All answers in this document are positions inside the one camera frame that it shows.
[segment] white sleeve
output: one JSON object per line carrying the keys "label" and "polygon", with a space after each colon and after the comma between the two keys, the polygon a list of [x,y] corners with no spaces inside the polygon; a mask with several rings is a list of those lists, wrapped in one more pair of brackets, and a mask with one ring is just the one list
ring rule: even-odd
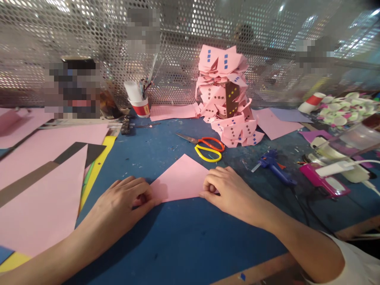
{"label": "white sleeve", "polygon": [[359,248],[340,241],[328,234],[340,248],[345,265],[341,274],[328,283],[316,284],[309,280],[307,282],[312,285],[345,285],[345,284],[361,284],[361,285],[378,285],[380,284],[380,260],[366,254]]}

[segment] blue paper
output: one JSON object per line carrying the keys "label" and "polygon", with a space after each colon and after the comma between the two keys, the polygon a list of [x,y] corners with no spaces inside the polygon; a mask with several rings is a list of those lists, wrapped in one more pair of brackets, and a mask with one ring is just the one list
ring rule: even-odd
{"label": "blue paper", "polygon": [[312,120],[302,115],[298,110],[287,110],[278,108],[269,108],[275,116],[284,122],[301,122],[301,123],[313,123]]}
{"label": "blue paper", "polygon": [[13,253],[13,250],[7,249],[0,245],[0,264],[7,260],[7,258]]}

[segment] yellow scissor handle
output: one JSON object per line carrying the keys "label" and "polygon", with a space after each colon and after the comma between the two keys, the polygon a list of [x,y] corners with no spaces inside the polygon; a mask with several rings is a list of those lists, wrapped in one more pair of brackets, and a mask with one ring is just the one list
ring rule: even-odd
{"label": "yellow scissor handle", "polygon": [[[207,162],[218,162],[219,160],[222,159],[222,154],[221,154],[219,151],[217,151],[217,150],[213,150],[213,149],[211,149],[211,148],[205,148],[205,147],[203,147],[203,146],[200,146],[199,144],[197,144],[194,148],[195,148],[197,154],[199,155],[199,157],[200,157],[201,159],[207,161]],[[200,149],[203,149],[203,150],[206,150],[206,151],[209,151],[209,152],[216,153],[219,157],[216,158],[216,159],[213,159],[213,160],[211,160],[211,159],[209,159],[209,158],[206,158],[206,157],[203,156],[203,154],[201,154],[201,152],[199,151],[199,148],[200,148]]]}

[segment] red and white cup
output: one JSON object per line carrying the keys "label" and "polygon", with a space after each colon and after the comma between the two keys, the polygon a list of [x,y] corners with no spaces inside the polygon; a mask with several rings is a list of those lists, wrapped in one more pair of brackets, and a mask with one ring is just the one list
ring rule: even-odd
{"label": "red and white cup", "polygon": [[311,96],[309,99],[307,99],[305,102],[303,102],[299,107],[298,111],[309,114],[311,111],[314,111],[318,104],[325,98],[326,95],[323,93],[316,92]]}
{"label": "red and white cup", "polygon": [[133,102],[131,100],[129,100],[129,102],[131,103],[133,109],[140,118],[148,118],[150,116],[148,98],[140,102]]}

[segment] table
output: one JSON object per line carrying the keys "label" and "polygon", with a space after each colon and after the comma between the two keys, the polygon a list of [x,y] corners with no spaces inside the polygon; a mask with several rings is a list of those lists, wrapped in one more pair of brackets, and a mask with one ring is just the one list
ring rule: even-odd
{"label": "table", "polygon": [[[135,123],[146,125],[150,119],[136,119]],[[208,163],[198,157],[193,144],[175,133],[199,138],[218,137],[209,124],[202,119],[172,119],[160,123],[152,128],[133,128],[129,136],[118,136],[77,225],[115,180],[134,175],[145,177],[151,183],[183,154],[208,169],[217,165],[231,166],[259,195],[304,222],[290,190],[270,170],[259,168],[252,174],[242,163],[244,159],[253,167],[263,153],[276,148],[278,162],[287,166],[286,170],[298,181],[296,192],[302,197],[312,187],[298,170],[296,162],[311,149],[300,134],[293,132],[274,141],[265,136],[256,146],[228,148],[220,162]],[[373,172],[380,175],[378,169]],[[379,179],[373,183],[380,186]],[[334,231],[369,219],[376,219],[379,225],[380,198],[361,185],[351,184],[350,188],[349,198],[313,203],[319,218]],[[322,230],[311,216],[309,219],[313,228]],[[67,283],[210,284],[274,260],[290,262],[292,259],[272,234],[223,213],[204,199],[194,198],[157,206],[105,254]]]}

